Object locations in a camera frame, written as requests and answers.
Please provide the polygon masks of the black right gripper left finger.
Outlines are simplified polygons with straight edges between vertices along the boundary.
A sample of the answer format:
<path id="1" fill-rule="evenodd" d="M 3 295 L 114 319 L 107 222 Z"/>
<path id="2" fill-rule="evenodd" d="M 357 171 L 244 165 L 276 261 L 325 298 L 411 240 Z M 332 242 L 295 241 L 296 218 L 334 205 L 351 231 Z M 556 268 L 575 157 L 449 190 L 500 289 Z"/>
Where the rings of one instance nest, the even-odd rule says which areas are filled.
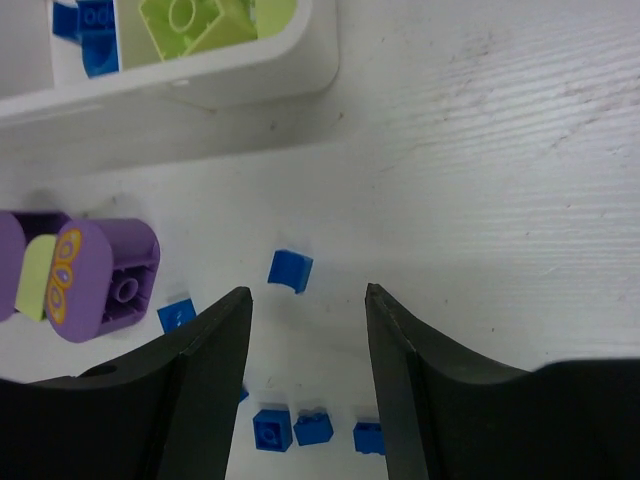
<path id="1" fill-rule="evenodd" d="M 222 479 L 253 300 L 238 287 L 194 320 L 83 374 L 1 384 L 5 479 Z"/>

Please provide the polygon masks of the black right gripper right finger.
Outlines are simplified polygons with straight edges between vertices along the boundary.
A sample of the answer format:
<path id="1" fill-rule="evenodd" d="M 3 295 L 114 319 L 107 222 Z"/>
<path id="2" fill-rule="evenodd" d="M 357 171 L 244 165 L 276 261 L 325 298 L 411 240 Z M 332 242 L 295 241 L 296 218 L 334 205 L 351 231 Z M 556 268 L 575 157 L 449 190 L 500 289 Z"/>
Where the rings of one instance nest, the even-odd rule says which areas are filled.
<path id="1" fill-rule="evenodd" d="M 380 285 L 365 310 L 390 478 L 638 477 L 637 359 L 526 371 L 432 328 Z"/>

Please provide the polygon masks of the purple butterfly lego brick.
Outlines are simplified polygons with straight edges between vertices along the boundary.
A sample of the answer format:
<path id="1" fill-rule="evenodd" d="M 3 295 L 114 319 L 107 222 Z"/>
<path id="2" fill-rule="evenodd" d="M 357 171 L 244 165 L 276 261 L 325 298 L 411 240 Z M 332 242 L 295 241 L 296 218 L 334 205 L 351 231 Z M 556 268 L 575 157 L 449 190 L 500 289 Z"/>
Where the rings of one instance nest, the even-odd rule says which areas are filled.
<path id="1" fill-rule="evenodd" d="M 139 219 L 68 221 L 57 236 L 45 291 L 54 331 L 83 343 L 138 323 L 159 263 L 157 236 Z"/>

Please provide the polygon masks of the green lego brick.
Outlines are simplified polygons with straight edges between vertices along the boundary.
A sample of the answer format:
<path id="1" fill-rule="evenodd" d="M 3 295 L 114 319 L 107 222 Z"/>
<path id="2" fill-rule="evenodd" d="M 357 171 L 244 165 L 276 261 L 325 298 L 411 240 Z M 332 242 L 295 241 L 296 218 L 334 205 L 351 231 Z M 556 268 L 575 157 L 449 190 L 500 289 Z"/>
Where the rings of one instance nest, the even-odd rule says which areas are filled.
<path id="1" fill-rule="evenodd" d="M 141 1 L 139 12 L 161 61 L 257 39 L 242 1 Z"/>

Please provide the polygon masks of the blue lego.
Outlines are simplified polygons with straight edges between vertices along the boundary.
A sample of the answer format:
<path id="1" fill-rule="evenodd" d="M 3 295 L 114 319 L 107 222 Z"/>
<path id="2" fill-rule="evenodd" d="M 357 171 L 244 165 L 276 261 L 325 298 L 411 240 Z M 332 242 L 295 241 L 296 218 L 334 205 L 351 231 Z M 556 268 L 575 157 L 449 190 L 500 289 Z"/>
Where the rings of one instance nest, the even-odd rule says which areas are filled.
<path id="1" fill-rule="evenodd" d="M 52 3 L 52 34 L 80 47 L 90 79 L 119 71 L 115 19 L 112 1 Z"/>

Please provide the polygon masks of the purple rounded lego brick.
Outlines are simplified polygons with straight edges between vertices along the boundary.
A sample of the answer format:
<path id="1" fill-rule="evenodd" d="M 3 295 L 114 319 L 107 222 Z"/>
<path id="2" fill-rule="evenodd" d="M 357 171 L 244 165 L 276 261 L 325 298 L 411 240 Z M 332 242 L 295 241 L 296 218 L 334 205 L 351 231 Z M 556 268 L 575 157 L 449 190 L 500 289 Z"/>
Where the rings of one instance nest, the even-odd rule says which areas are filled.
<path id="1" fill-rule="evenodd" d="M 15 312 L 15 299 L 28 244 L 57 234 L 70 217 L 61 211 L 1 211 L 1 321 Z"/>

